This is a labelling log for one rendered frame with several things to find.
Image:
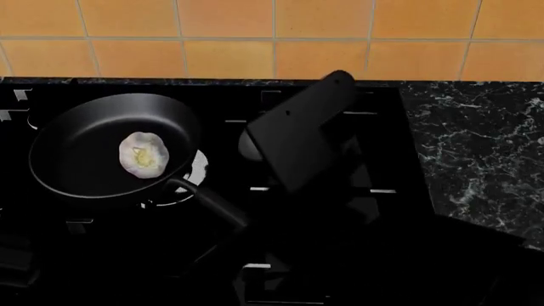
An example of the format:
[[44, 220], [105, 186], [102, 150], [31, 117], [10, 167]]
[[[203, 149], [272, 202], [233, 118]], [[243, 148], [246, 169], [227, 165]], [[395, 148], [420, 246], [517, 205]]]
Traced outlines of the black gas stove top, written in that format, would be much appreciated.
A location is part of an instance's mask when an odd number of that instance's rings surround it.
[[[182, 269], [231, 231], [204, 213], [192, 195], [177, 191], [160, 198], [155, 211], [135, 204], [127, 213], [88, 218], [85, 231], [76, 234], [61, 211], [45, 210], [54, 198], [39, 188], [26, 165], [37, 128], [104, 96], [171, 97], [187, 104], [203, 126], [190, 180], [257, 212], [279, 183], [265, 162], [242, 156], [239, 137], [248, 121], [302, 90], [281, 83], [0, 83], [0, 158], [10, 161], [0, 169], [0, 306], [198, 306], [182, 298]], [[250, 303], [249, 273], [286, 270], [267, 241], [263, 231], [246, 258], [272, 267], [241, 269], [236, 282], [214, 281], [206, 293], [217, 305]]]

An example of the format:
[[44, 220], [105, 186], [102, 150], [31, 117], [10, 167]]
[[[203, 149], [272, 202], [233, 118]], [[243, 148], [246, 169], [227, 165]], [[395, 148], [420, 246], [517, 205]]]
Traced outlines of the black frying pan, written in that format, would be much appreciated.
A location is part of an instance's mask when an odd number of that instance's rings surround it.
[[[134, 132], [156, 134], [169, 161], [158, 178], [136, 178], [122, 168], [119, 145]], [[124, 93], [88, 101], [43, 127], [29, 153], [33, 177], [73, 207], [98, 211], [184, 188], [204, 207], [238, 229], [249, 225], [245, 213], [213, 190], [181, 176], [201, 142], [201, 124], [185, 104], [152, 93]]]

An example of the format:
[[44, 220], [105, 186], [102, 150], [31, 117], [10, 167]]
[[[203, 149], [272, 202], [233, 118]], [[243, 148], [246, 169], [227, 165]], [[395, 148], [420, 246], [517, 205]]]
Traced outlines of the white garlic bulb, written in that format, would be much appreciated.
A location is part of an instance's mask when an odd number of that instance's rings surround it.
[[118, 147], [122, 168], [139, 179], [160, 177], [169, 163], [169, 152], [160, 137], [153, 133], [129, 134]]

